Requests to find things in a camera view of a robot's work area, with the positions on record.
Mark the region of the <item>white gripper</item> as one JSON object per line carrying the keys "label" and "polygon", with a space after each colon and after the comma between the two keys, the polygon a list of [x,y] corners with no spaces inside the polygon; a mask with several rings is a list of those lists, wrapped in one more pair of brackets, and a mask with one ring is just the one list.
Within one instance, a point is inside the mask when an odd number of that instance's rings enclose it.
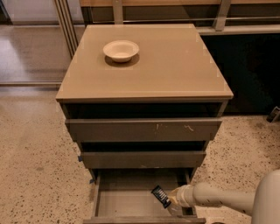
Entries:
{"label": "white gripper", "polygon": [[193,185],[182,185],[168,193],[168,199],[177,201],[178,205],[171,203],[167,210],[171,216],[182,215],[182,207],[193,207],[195,199],[193,197]]}

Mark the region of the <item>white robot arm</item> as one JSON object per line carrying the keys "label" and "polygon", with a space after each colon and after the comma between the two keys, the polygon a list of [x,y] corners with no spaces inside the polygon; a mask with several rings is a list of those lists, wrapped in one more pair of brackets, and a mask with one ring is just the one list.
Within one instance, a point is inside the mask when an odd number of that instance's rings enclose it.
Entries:
{"label": "white robot arm", "polygon": [[280,170],[271,171],[254,192],[222,190],[206,182],[182,185],[168,194],[180,207],[229,207],[251,217],[251,224],[280,224]]}

